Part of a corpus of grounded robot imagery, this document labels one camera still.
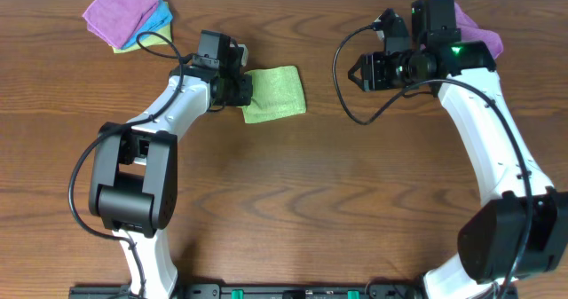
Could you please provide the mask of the green microfibre cloth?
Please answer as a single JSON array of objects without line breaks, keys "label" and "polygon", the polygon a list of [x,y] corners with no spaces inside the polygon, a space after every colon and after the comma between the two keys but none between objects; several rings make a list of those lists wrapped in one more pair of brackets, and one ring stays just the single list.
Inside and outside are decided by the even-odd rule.
[{"label": "green microfibre cloth", "polygon": [[241,108],[245,123],[269,122],[306,113],[304,89],[295,66],[255,69],[245,75],[252,78],[253,85],[250,104]]}]

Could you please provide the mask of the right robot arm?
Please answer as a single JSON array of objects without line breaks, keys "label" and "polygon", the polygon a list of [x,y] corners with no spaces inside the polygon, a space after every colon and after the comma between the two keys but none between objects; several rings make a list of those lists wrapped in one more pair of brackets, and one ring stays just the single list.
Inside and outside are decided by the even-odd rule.
[{"label": "right robot arm", "polygon": [[349,79],[396,98],[427,86],[454,122],[477,178],[480,210],[460,229],[456,254],[422,276],[416,295],[504,298],[516,280],[555,270],[567,247],[567,195],[530,154],[485,42],[462,39],[452,4],[416,2],[410,24],[388,9],[369,27],[384,48],[360,56]]}]

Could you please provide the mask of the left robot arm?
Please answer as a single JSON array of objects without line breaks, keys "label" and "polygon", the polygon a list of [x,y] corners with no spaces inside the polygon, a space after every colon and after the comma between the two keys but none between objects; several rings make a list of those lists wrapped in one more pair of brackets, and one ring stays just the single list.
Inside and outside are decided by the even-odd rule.
[{"label": "left robot arm", "polygon": [[178,198],[178,142],[212,106],[246,106],[250,76],[243,44],[203,46],[189,65],[170,72],[163,93],[125,125],[99,131],[89,210],[121,243],[130,269],[129,294],[170,298],[178,270],[167,226]]}]

